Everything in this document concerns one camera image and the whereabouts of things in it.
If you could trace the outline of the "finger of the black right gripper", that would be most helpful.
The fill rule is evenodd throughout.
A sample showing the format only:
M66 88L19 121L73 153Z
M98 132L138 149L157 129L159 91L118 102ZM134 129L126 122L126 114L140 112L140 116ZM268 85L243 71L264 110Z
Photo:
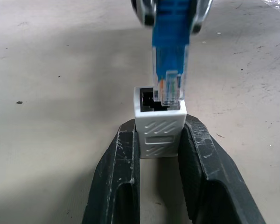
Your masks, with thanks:
M156 0L131 0L133 10L144 26L154 26L156 17Z
M213 0L197 0L196 11L192 23L192 33L198 34L208 16Z

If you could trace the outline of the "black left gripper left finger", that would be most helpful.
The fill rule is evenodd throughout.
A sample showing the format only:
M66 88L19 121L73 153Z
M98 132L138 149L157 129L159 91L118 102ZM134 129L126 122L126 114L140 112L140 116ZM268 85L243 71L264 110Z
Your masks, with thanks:
M119 127L96 166L82 223L140 223L140 143L134 119Z

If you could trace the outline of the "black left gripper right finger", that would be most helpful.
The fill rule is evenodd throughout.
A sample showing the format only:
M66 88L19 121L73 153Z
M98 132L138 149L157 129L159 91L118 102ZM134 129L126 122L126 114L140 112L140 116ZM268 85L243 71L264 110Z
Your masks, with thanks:
M186 116L182 130L178 163L192 223L265 223L234 160L191 115Z

